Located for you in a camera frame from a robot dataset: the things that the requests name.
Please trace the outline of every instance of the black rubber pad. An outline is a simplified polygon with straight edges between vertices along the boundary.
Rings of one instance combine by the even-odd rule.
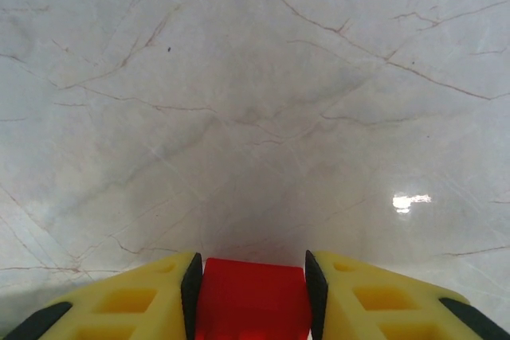
[[[194,328],[197,321],[197,304],[202,284],[202,256],[197,252],[190,262],[181,282],[182,313],[186,339],[194,340]]]
[[[475,307],[450,298],[439,301],[484,340],[510,340],[510,334]]]
[[[328,301],[328,282],[312,252],[306,251],[304,261],[304,275],[308,297],[312,305],[312,337],[321,340],[326,317],[326,302]]]
[[[51,328],[73,305],[68,302],[53,304],[43,308],[14,328],[4,340],[38,340]]]

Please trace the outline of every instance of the red block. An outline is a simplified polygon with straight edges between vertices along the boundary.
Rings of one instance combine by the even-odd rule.
[[[206,261],[197,340],[306,340],[311,323],[303,269]]]

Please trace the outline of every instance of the rectangular hole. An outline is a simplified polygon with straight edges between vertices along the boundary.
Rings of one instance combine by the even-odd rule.
[[[73,340],[129,340],[134,331],[133,326],[82,328]]]
[[[396,287],[357,287],[356,298],[367,311],[414,310],[413,300]]]
[[[95,309],[95,313],[143,313],[151,305],[157,290],[152,288],[123,288],[113,291]]]
[[[387,340],[453,340],[432,323],[380,324],[379,328]]]

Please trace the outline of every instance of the marble floor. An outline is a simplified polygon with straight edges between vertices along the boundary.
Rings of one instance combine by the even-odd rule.
[[[327,249],[510,330],[510,0],[0,0],[0,330],[184,250]]]

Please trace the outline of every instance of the yellow plastic part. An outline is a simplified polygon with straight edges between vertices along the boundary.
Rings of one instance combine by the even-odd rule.
[[[439,298],[456,292],[330,252],[314,252],[328,282],[323,340],[480,340]]]
[[[194,252],[163,258],[52,301],[73,307],[41,340],[186,340],[181,281]]]

